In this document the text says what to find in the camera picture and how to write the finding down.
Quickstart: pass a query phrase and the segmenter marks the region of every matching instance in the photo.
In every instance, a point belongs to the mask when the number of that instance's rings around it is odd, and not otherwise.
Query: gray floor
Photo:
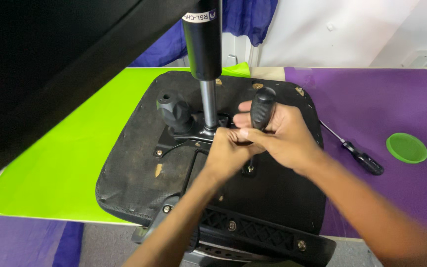
[[[85,224],[79,267],[119,267],[134,252],[131,226]],[[367,245],[356,241],[336,241],[337,248],[328,267],[382,267]],[[197,267],[182,262],[181,267]]]

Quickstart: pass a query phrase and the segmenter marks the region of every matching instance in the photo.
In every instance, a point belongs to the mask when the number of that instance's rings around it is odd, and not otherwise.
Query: hand
[[[203,172],[209,172],[211,176],[225,182],[253,155],[264,152],[263,147],[254,143],[239,145],[238,143],[247,142],[239,137],[239,132],[240,129],[217,129]]]
[[[246,101],[238,109],[242,112],[250,111],[251,105],[251,101]],[[300,175],[307,176],[308,171],[325,158],[325,153],[307,129],[297,107],[276,103],[270,123],[265,129],[273,134],[251,129],[249,112],[236,114],[234,123],[242,128],[240,137],[263,146],[277,162]]]

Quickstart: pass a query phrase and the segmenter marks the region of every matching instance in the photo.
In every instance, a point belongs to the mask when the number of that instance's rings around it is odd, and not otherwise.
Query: black plastic knob
[[[271,113],[276,102],[276,92],[269,87],[262,87],[256,91],[252,101],[250,116],[252,127],[264,131],[270,123]]]
[[[185,133],[192,127],[189,104],[174,90],[161,91],[157,96],[156,107],[164,122],[176,133]]]

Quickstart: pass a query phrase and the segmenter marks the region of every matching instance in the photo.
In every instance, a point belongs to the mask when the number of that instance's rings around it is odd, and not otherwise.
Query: black fabric seat bottom
[[[319,120],[309,94],[287,82],[220,76],[217,86],[219,113],[233,117],[238,105],[253,99],[254,83],[276,91],[277,102],[297,106],[308,129],[323,147]],[[189,72],[170,71],[158,76],[147,89],[112,148],[96,183],[102,209],[129,222],[148,226],[165,198],[181,191],[195,148],[180,147],[162,159],[152,156],[165,124],[156,111],[156,97],[163,89],[179,91],[193,110],[202,110],[199,82]],[[198,155],[190,183],[205,162]],[[259,156],[258,175],[235,175],[217,193],[211,205],[267,222],[318,234],[323,221],[325,196],[312,182],[282,167],[268,153]]]

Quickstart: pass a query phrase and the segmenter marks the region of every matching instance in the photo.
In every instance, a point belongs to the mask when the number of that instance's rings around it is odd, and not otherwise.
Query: black fabric
[[[220,76],[217,86],[219,113],[233,116],[238,105],[253,99],[253,83],[262,83],[276,91],[277,102],[297,106],[311,134],[323,147],[320,124],[309,94],[301,96],[297,85],[287,82]],[[156,112],[160,90],[179,91],[193,110],[202,110],[199,82],[189,72],[170,71],[150,85],[128,119],[112,148],[96,184],[96,198],[107,212],[124,220],[147,226],[164,199],[178,194],[184,182],[194,147],[180,147],[158,160],[153,154],[165,126]],[[205,162],[198,155],[191,181]],[[318,234],[322,226],[325,196],[308,179],[282,167],[268,153],[259,156],[258,175],[236,175],[217,193],[211,205],[268,222]],[[155,177],[157,165],[160,174]]]
[[[0,170],[198,0],[0,0]]]

